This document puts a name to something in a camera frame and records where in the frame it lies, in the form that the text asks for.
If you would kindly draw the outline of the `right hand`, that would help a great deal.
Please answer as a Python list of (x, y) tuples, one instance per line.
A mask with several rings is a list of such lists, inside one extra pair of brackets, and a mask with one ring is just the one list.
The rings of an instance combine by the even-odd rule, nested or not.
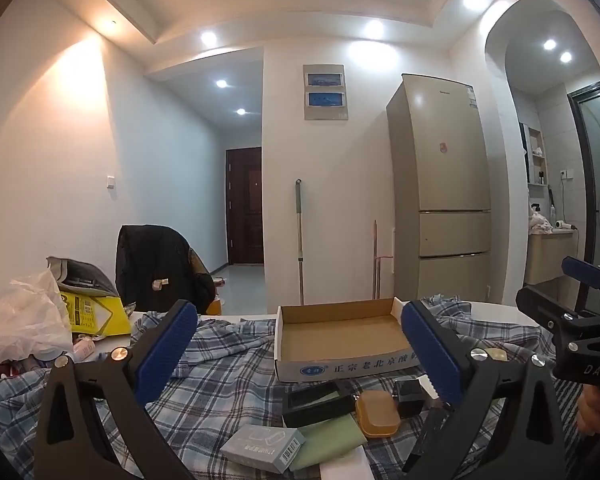
[(600, 388), (584, 385), (578, 400), (577, 427), (581, 434), (600, 434)]

